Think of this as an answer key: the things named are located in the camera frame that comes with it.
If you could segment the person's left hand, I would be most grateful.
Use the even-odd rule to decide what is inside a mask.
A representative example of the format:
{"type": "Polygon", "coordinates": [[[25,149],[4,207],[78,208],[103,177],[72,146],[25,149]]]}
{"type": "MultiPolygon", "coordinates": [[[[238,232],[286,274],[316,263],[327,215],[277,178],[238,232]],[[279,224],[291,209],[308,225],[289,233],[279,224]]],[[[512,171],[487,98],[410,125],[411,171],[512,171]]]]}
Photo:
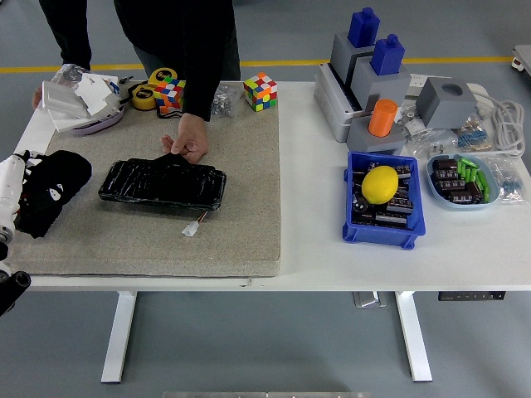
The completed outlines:
{"type": "Polygon", "coordinates": [[[203,118],[185,113],[178,124],[178,136],[161,138],[165,153],[180,154],[190,163],[199,163],[208,152],[207,126],[203,118]]]}

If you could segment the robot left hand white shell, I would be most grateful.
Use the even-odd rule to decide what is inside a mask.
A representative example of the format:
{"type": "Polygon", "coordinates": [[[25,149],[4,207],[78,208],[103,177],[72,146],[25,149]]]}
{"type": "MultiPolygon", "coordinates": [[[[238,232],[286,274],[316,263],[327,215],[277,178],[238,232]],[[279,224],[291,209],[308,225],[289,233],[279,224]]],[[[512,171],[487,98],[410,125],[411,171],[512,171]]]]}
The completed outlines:
{"type": "Polygon", "coordinates": [[[50,156],[24,151],[1,162],[1,235],[9,241],[14,231],[43,237],[66,203],[67,175],[50,156]]]}

